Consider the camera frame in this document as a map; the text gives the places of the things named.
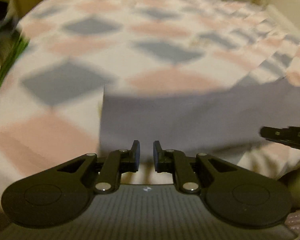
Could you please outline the grey fleece garment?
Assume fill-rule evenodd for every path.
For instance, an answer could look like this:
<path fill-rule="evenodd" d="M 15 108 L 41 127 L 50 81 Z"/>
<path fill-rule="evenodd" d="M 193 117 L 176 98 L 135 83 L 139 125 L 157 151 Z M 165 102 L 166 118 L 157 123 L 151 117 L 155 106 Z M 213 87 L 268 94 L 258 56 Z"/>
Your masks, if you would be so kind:
<path fill-rule="evenodd" d="M 263 126 L 300 126 L 300 87 L 281 79 L 208 93 L 136 95 L 105 90 L 100 150 L 108 153 L 141 144 L 149 161 L 153 142 L 194 156 L 215 153 L 232 163 L 263 142 Z"/>

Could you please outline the folded clothes stack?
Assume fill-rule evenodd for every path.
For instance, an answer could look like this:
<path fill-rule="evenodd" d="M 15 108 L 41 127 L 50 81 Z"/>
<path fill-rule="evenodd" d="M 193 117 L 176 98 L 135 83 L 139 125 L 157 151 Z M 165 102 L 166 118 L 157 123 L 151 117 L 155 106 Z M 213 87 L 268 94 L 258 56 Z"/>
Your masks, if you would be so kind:
<path fill-rule="evenodd" d="M 29 45 L 13 18 L 0 21 L 0 88 L 19 56 Z"/>

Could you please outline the checkered pink grey quilt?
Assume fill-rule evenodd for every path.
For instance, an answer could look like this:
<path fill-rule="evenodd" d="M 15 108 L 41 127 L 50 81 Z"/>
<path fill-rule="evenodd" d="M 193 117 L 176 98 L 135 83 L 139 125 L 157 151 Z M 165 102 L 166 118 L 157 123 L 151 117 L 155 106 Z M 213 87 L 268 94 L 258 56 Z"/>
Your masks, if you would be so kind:
<path fill-rule="evenodd" d="M 300 86 L 300 40 L 247 2 L 44 0 L 19 27 L 0 71 L 0 198 L 98 150 L 106 85 L 138 95 Z M 7 224 L 0 207 L 0 231 Z"/>

